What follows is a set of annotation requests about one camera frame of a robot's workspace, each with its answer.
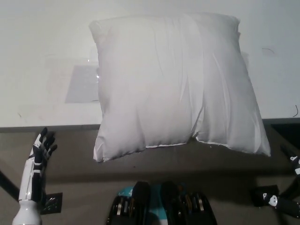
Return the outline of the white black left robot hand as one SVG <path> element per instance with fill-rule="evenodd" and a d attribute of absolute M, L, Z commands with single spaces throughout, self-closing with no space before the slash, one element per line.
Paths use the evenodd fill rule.
<path fill-rule="evenodd" d="M 45 127 L 36 137 L 25 162 L 20 185 L 19 201 L 40 203 L 45 199 L 45 180 L 48 161 L 57 149 L 55 133 Z"/>

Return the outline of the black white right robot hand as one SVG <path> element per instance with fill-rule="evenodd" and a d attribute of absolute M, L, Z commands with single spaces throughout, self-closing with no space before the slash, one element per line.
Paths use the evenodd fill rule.
<path fill-rule="evenodd" d="M 300 157 L 283 144 L 280 146 L 280 149 L 291 163 L 295 179 L 292 184 L 279 195 L 268 192 L 263 193 L 263 201 L 274 209 L 299 219 L 300 202 L 294 199 L 300 196 Z"/>

